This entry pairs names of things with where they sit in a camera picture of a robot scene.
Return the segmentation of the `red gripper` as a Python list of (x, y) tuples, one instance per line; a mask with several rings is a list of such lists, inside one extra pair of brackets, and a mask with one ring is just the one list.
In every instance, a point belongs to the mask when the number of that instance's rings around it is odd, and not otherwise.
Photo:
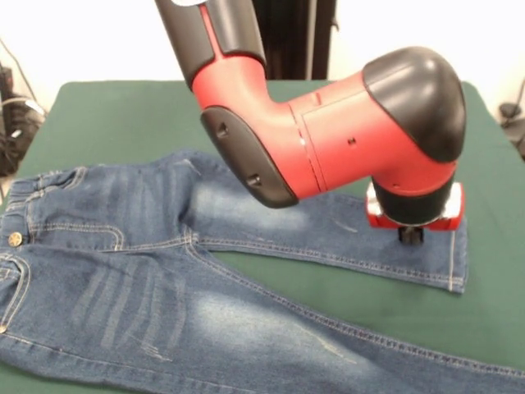
[(365, 197), (367, 220), (372, 227), (398, 228), (399, 242), (403, 245), (421, 245), (424, 242), (424, 229), (432, 231), (455, 231), (463, 220), (465, 194), (463, 185), (455, 181), (438, 218), (420, 224), (397, 222), (387, 216), (370, 182)]

